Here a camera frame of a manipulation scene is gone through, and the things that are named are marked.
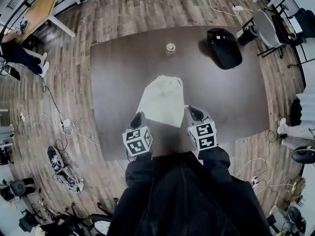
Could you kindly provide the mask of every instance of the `black cap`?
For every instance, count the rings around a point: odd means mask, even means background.
[[[222,69],[231,69],[242,63],[242,54],[232,33],[223,28],[212,28],[207,31],[207,39]]]

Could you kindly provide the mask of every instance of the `black tumbler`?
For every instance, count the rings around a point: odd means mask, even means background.
[[[238,38],[238,42],[240,45],[245,46],[249,42],[252,42],[259,36],[258,27],[255,25],[251,25],[249,27],[245,27],[243,29],[243,34]]]

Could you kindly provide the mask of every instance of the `jacket sleeve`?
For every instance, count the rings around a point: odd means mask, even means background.
[[[108,236],[133,235],[140,217],[148,204],[153,178],[151,153],[137,156],[128,164],[126,183],[128,188],[123,192],[115,209]]]
[[[198,156],[211,179],[212,195],[241,235],[271,236],[268,222],[249,182],[232,177],[228,154],[220,147]]]

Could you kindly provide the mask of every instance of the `wooden table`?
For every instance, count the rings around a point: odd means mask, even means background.
[[[18,38],[18,42],[22,43],[29,35],[36,31],[48,19],[59,28],[68,33],[71,37],[75,37],[75,33],[60,22],[52,15],[56,0],[37,0],[26,12],[24,19],[28,21],[25,33]]]
[[[211,28],[151,30],[91,47],[95,121],[106,160],[126,158],[122,133],[130,126],[145,87],[159,75],[182,79],[185,104],[209,112],[219,144],[269,128],[266,90],[254,45],[240,48],[241,65],[222,70],[210,57],[206,39]],[[224,28],[234,35],[239,30]],[[173,56],[166,55],[168,43],[176,45]],[[149,128],[154,153],[165,149],[161,141],[167,145],[174,141],[181,151],[193,148],[187,133],[178,139],[173,136],[174,128],[157,127],[152,121]]]

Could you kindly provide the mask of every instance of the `black jacket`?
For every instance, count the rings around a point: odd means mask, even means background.
[[[228,172],[221,148],[158,157],[128,165],[124,191],[108,236],[270,236],[249,182]]]

